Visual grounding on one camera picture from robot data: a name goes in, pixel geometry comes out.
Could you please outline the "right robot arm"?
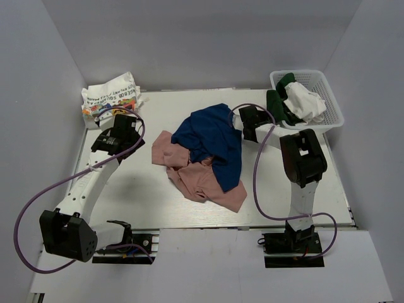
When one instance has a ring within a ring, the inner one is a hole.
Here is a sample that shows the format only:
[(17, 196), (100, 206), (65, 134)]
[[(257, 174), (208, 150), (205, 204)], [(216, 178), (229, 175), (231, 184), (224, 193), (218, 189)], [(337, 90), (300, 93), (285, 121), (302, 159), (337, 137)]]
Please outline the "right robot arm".
[(317, 186), (327, 170), (327, 162), (312, 129), (293, 132), (272, 123), (266, 111), (250, 105), (239, 109), (234, 126), (242, 126), (243, 138), (269, 145), (282, 153), (283, 168), (291, 182), (290, 211), (285, 220), (285, 243), (294, 252), (307, 246), (314, 234), (312, 219)]

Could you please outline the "blue t shirt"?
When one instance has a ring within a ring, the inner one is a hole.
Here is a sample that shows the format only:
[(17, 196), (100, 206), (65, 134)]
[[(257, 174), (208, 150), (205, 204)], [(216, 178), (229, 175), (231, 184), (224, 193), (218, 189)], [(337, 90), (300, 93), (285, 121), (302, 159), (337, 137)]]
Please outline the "blue t shirt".
[(223, 192), (237, 187), (242, 170), (242, 132), (231, 124), (226, 104), (194, 111), (171, 136), (171, 143), (190, 152), (192, 163), (212, 158), (212, 170)]

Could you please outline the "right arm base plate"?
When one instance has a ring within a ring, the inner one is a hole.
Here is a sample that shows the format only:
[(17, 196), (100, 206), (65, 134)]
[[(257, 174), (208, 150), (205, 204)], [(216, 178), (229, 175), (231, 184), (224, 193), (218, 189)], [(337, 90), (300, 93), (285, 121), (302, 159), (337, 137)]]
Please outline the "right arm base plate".
[(264, 251), (265, 268), (323, 268), (321, 241), (317, 232), (312, 239), (292, 247), (283, 233), (265, 233), (257, 241)]

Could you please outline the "white and green t shirt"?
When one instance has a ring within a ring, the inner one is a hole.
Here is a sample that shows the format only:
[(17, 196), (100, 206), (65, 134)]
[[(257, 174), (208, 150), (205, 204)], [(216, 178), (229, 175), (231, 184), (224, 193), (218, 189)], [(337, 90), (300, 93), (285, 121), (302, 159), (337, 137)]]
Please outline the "white and green t shirt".
[(266, 92), (266, 109), (280, 124), (285, 121), (291, 126), (320, 122), (326, 111), (325, 101), (297, 82), (293, 73), (286, 74), (274, 90)]

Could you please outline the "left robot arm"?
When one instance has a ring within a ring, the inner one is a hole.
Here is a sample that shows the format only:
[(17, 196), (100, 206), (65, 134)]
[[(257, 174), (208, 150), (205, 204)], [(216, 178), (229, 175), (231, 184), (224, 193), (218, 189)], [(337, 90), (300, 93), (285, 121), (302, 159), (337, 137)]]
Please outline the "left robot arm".
[(47, 253), (87, 262), (95, 252), (113, 246), (126, 252), (133, 246), (130, 224), (108, 220), (90, 225), (90, 217), (101, 192), (121, 162), (144, 140), (136, 131), (138, 118), (118, 114), (111, 128), (104, 129), (91, 147), (88, 173), (73, 184), (55, 210), (45, 210), (40, 230)]

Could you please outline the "pink printed t shirt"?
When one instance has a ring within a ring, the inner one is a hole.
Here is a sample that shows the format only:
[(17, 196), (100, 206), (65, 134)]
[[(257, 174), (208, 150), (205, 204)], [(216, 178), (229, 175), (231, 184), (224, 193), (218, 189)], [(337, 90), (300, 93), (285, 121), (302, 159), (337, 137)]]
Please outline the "pink printed t shirt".
[(247, 198), (242, 181), (235, 188), (223, 192), (213, 173), (213, 159), (208, 157), (202, 162), (192, 163), (189, 150), (171, 143), (171, 136), (168, 131), (159, 134), (152, 144), (151, 162), (166, 168), (168, 179), (185, 198), (200, 203), (210, 200), (237, 213)]

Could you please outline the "white plastic basket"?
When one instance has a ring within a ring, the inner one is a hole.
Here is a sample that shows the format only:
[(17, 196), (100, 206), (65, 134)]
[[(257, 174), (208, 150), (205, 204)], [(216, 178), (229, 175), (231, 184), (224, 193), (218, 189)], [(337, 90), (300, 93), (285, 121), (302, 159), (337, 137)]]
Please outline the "white plastic basket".
[(330, 129), (343, 126), (345, 120), (342, 112), (325, 75), (321, 71), (311, 69), (272, 71), (270, 73), (272, 88), (275, 88), (278, 82), (288, 73), (293, 73), (297, 82), (301, 83), (310, 92), (317, 93), (325, 101), (326, 111), (323, 113), (324, 119), (320, 122), (311, 121), (308, 124), (291, 126), (282, 121), (281, 125), (284, 128), (299, 131), (311, 128), (317, 133), (326, 133)]

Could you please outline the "folded white printed t shirt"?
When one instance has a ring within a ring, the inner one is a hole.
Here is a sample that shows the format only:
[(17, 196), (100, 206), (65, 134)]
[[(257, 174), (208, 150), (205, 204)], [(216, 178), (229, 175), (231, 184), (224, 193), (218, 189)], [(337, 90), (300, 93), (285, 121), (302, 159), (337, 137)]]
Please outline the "folded white printed t shirt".
[(126, 72), (104, 84), (90, 85), (81, 90), (83, 120), (88, 129), (97, 127), (95, 118), (104, 109), (125, 107), (138, 112), (147, 101), (131, 72)]

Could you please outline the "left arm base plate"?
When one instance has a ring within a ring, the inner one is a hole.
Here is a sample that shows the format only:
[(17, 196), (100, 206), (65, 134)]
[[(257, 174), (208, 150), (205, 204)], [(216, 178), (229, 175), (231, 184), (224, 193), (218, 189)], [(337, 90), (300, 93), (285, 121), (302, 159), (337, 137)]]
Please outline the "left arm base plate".
[(133, 231), (132, 243), (136, 246), (128, 246), (115, 249), (101, 249), (93, 255), (94, 264), (145, 264), (151, 265), (154, 260), (159, 243), (159, 231)]

